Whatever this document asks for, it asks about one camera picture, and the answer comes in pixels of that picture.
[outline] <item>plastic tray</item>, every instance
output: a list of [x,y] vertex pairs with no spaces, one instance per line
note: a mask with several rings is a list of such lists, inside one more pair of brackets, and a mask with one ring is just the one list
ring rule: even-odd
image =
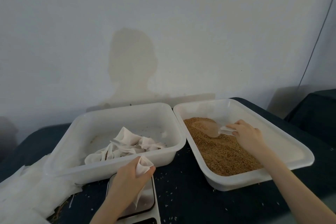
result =
[[104,133],[116,136],[122,127],[166,145],[164,149],[142,153],[156,167],[169,164],[176,151],[186,143],[186,137],[171,107],[164,103],[88,112],[73,121],[45,163],[44,173],[53,177],[63,176],[77,184],[110,178],[119,167],[141,154],[88,165],[84,165],[84,159],[110,143],[108,140],[93,140],[95,136]]
[[243,119],[253,127],[259,128],[266,144],[280,157],[291,170],[307,167],[313,164],[313,153],[301,142],[276,127],[268,120],[245,107],[233,99],[213,101],[198,101],[178,104],[174,113],[184,130],[189,145],[208,183],[220,191],[231,190],[251,184],[271,180],[265,169],[254,170],[232,176],[220,176],[213,173],[205,164],[193,138],[191,137],[183,120],[192,117],[203,117],[215,120],[226,125]]

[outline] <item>dark fabric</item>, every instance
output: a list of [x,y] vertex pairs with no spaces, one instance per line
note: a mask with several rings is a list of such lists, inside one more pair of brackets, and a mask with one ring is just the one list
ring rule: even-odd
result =
[[310,93],[285,120],[336,147],[336,89]]
[[[234,99],[309,147],[315,156],[314,164],[295,170],[294,173],[319,198],[335,197],[336,154],[329,145],[245,99]],[[43,128],[28,136],[0,164],[0,181],[22,165],[31,165],[49,154],[68,127],[69,124]],[[214,190],[204,178],[188,142],[177,152],[173,162],[157,168],[154,178],[162,224],[270,223],[289,213],[273,181],[226,192]],[[58,214],[51,216],[49,221],[62,224],[89,223],[104,200],[106,186],[107,180],[85,185],[83,192],[74,196],[71,208],[69,203],[72,197],[61,209],[56,209]],[[169,220],[171,217],[177,217],[177,220]]]

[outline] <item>brown grain pile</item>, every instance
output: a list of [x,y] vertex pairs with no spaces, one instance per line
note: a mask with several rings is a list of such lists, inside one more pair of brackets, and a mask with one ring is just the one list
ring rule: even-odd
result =
[[221,176],[230,176],[263,167],[258,160],[238,144],[234,136],[220,134],[219,137],[212,138],[192,127],[195,121],[200,120],[215,122],[207,118],[191,118],[184,120],[184,123],[204,162],[212,172]]

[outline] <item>dark tablecloth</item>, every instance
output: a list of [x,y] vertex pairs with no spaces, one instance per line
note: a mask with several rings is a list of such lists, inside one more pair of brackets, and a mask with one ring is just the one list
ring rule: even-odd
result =
[[[294,173],[329,207],[336,207],[336,151],[319,139],[241,98],[234,98],[311,149],[315,162]],[[69,124],[40,129],[27,137],[0,163],[0,181],[22,165],[31,165],[51,153]],[[157,168],[155,186],[161,222],[174,223],[292,223],[288,206],[273,181],[220,192],[205,180],[188,142],[167,166]],[[52,223],[89,223],[102,204],[107,181],[87,184],[59,210]]]
[[336,89],[310,93],[285,120],[336,147]]

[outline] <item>plastic scoop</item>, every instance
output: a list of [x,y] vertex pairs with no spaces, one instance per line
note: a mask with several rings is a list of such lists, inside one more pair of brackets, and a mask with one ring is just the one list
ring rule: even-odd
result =
[[214,138],[218,137],[220,134],[232,136],[232,132],[236,131],[235,129],[222,126],[221,124],[205,120],[195,121],[191,126],[198,129],[207,136]]

